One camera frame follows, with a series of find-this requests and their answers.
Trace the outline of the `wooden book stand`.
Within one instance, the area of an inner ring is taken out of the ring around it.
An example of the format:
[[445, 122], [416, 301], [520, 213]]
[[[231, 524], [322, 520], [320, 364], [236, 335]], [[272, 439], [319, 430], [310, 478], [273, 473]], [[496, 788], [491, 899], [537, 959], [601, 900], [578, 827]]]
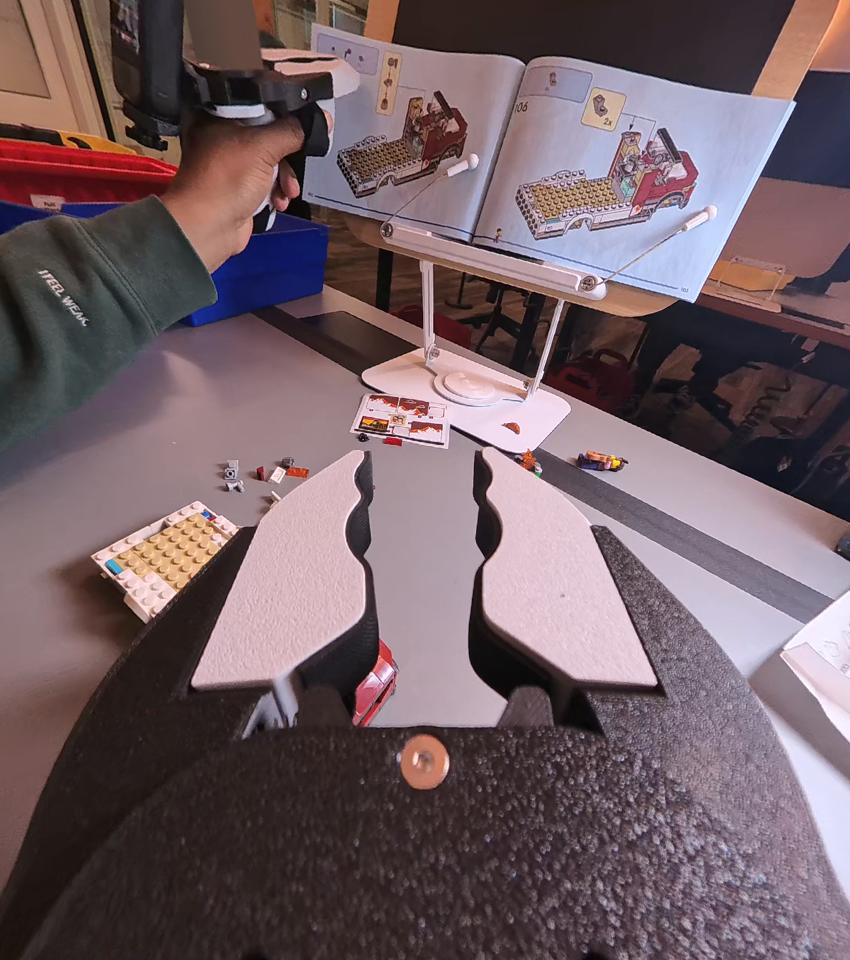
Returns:
[[850, 188], [762, 177], [704, 294], [779, 312], [850, 280]]

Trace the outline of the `black wood-rimmed panel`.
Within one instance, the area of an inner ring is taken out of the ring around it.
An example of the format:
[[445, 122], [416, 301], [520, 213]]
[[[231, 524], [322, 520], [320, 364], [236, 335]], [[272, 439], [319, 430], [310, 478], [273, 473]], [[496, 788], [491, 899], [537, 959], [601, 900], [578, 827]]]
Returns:
[[563, 56], [750, 93], [792, 1], [402, 1], [393, 38], [420, 49]]

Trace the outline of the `sticker sheet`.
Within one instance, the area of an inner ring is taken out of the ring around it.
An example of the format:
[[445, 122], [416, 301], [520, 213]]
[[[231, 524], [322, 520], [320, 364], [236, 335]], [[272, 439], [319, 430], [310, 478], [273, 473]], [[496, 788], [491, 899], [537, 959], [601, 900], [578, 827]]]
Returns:
[[351, 426], [351, 433], [369, 437], [401, 437], [404, 443], [446, 449], [451, 421], [446, 402], [366, 393]]

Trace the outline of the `person's left forearm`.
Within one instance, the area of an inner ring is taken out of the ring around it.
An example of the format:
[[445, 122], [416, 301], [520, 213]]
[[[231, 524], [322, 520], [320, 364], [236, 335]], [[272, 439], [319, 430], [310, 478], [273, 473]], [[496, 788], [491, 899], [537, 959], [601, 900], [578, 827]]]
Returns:
[[156, 197], [0, 235], [0, 451], [83, 404], [215, 285]]

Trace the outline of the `white book stand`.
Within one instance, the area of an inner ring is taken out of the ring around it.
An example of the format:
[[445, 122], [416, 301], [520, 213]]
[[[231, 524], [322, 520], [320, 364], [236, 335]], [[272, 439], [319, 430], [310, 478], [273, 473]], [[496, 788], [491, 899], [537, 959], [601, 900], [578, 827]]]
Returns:
[[[540, 388], [564, 304], [573, 294], [583, 294], [587, 301], [603, 299], [606, 279], [463, 245], [429, 231], [392, 226], [390, 221], [382, 225], [381, 234], [386, 241], [395, 241], [419, 255], [423, 348], [366, 369], [361, 374], [363, 383], [379, 394], [446, 402], [451, 426], [502, 450], [537, 448], [571, 411], [560, 396]], [[433, 266], [444, 255], [460, 261], [467, 272], [497, 270], [507, 281], [532, 292], [545, 293], [548, 288], [556, 292], [558, 303], [546, 349], [532, 380], [520, 380], [439, 350], [433, 329]], [[502, 424], [506, 422], [518, 423], [521, 435], [504, 429]]]

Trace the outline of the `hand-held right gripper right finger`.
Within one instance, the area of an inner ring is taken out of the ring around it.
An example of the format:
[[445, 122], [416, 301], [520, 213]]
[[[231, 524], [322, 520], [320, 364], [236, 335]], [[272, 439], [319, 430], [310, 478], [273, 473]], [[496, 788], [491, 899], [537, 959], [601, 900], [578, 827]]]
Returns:
[[585, 694], [650, 691], [658, 678], [586, 516], [493, 448], [475, 461], [483, 563], [470, 662], [505, 698], [544, 690], [553, 717], [589, 724]]

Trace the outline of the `toy brick camper van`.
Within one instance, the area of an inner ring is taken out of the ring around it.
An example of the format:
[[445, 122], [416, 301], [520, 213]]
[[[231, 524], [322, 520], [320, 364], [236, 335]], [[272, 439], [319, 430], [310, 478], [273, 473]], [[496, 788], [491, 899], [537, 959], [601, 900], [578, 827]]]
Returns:
[[[96, 551], [91, 559], [124, 604], [148, 623], [238, 532], [239, 526], [224, 515], [194, 501]], [[395, 692], [397, 677], [393, 654], [380, 640], [376, 665], [356, 690], [354, 726], [371, 724]]]

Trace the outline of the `red backpack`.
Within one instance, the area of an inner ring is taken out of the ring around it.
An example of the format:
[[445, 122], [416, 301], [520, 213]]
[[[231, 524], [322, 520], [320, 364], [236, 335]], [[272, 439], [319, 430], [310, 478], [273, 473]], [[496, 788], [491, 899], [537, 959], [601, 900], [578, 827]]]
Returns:
[[635, 386], [628, 359], [608, 348], [555, 366], [543, 382], [614, 415], [622, 413]]

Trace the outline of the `yellow storage bin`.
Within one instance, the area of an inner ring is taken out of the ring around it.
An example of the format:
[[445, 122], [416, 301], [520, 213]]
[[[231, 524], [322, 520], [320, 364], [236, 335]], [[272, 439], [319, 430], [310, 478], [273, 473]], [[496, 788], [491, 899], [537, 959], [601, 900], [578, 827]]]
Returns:
[[110, 139], [82, 131], [60, 130], [0, 122], [0, 139], [43, 143], [56, 147], [136, 155], [137, 152]]

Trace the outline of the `long wooden table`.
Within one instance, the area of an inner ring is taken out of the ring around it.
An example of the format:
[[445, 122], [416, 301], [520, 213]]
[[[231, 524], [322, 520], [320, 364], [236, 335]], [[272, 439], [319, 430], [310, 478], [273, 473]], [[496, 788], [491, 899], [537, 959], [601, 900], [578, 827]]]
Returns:
[[801, 311], [795, 312], [785, 307], [775, 312], [764, 306], [741, 303], [705, 293], [698, 297], [695, 304], [763, 327], [802, 335], [850, 350], [850, 323], [846, 320], [806, 315]]

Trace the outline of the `instruction booklet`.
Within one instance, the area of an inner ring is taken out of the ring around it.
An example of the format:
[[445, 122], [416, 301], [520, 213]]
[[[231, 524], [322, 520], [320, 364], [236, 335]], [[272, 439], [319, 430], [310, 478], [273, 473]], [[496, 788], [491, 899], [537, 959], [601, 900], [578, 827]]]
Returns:
[[692, 302], [793, 110], [563, 56], [314, 26], [358, 89], [307, 201]]

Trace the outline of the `person's left hand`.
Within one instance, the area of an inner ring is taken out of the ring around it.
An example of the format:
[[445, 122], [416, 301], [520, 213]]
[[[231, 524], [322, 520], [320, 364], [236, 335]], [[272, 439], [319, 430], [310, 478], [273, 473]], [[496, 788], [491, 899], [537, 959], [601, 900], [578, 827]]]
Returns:
[[202, 110], [191, 114], [178, 172], [161, 199], [208, 273], [244, 249], [266, 201], [285, 210], [299, 196], [287, 157], [303, 139], [292, 115], [244, 126]]

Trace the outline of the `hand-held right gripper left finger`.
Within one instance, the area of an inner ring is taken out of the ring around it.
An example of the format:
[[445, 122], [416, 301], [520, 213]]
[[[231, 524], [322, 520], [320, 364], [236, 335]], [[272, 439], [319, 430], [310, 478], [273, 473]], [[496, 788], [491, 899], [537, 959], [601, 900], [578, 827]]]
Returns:
[[266, 687], [293, 723], [304, 690], [348, 708], [379, 655], [368, 506], [371, 454], [341, 457], [259, 522], [191, 678], [196, 690]]

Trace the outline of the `red storage bin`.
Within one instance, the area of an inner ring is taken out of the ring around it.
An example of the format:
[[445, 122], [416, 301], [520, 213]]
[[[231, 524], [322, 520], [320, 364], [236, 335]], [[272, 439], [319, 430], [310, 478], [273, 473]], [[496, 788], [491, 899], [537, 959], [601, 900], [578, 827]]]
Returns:
[[135, 153], [0, 139], [0, 199], [24, 206], [31, 206], [33, 196], [68, 203], [132, 202], [160, 195], [176, 170]]

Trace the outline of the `grey desk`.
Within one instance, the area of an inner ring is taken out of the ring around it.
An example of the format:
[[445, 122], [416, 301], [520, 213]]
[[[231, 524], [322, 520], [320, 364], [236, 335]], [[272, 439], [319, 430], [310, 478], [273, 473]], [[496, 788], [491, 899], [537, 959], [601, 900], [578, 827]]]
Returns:
[[[194, 500], [254, 523], [268, 486], [221, 488], [220, 464], [252, 471], [286, 455], [313, 472], [360, 450], [349, 426], [358, 376], [272, 326], [242, 316], [164, 332], [80, 409], [0, 456], [0, 891], [36, 800], [85, 703], [142, 623], [90, 555]], [[503, 703], [467, 653], [481, 555], [472, 497], [475, 444], [446, 450], [370, 445], [380, 628], [398, 662], [384, 725], [483, 725]], [[850, 900], [850, 745], [778, 656], [823, 605], [850, 588], [834, 544], [846, 524], [715, 462], [577, 401], [544, 446], [622, 454], [605, 480], [769, 571], [677, 554], [637, 522], [583, 501], [722, 646], [774, 711]]]

